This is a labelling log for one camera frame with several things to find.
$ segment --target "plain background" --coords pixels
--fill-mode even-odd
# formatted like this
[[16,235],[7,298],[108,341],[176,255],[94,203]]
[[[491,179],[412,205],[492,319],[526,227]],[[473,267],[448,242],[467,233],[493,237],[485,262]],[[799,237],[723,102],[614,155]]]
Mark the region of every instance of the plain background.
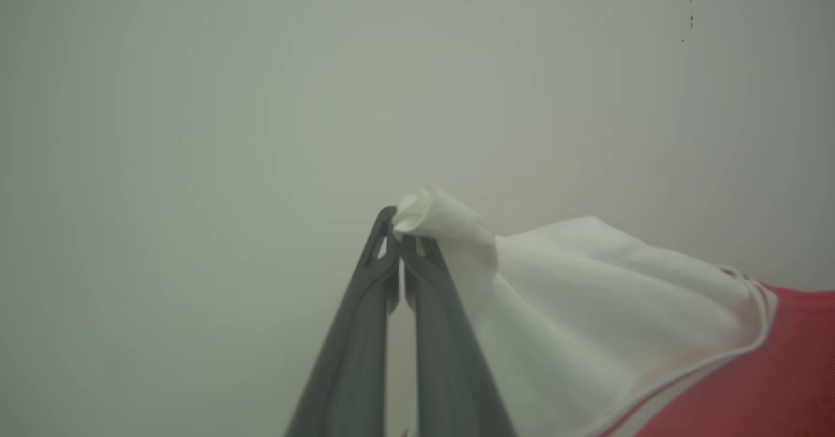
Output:
[[376,212],[424,183],[501,234],[596,215],[833,288],[833,15],[0,0],[0,434],[281,435]]

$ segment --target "white surface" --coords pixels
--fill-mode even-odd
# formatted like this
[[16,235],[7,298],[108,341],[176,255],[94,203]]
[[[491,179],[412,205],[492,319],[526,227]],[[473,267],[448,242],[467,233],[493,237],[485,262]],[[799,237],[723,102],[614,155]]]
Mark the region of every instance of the white surface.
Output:
[[0,0],[0,434],[280,434],[425,182],[831,288],[833,2]]
[[596,217],[497,237],[463,202],[423,187],[393,222],[438,240],[519,437],[593,437],[660,410],[665,387],[763,344],[778,305],[755,280]]

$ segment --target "white cloth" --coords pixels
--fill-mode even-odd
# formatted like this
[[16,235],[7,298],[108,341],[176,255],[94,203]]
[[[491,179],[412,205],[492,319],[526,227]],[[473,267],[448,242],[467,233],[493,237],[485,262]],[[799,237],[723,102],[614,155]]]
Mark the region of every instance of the white cloth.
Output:
[[594,217],[496,237],[423,187],[394,223],[438,240],[519,437],[598,435],[648,402],[663,408],[686,388],[656,398],[666,384],[760,345],[776,302]]

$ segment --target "red cloth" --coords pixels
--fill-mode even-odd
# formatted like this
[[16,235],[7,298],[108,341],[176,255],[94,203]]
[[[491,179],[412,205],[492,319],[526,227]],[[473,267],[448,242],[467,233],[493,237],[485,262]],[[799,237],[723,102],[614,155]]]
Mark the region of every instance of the red cloth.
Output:
[[835,291],[768,287],[767,341],[668,404],[638,437],[835,437]]

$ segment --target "white fabric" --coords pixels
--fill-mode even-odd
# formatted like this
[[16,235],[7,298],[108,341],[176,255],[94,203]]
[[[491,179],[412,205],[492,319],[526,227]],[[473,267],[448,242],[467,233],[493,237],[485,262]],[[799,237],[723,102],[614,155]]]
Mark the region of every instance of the white fabric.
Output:
[[753,280],[594,217],[496,237],[432,187],[398,209],[396,233],[438,240],[519,437],[598,435],[638,402],[659,410],[683,391],[653,396],[665,384],[756,348],[770,327],[776,297]]

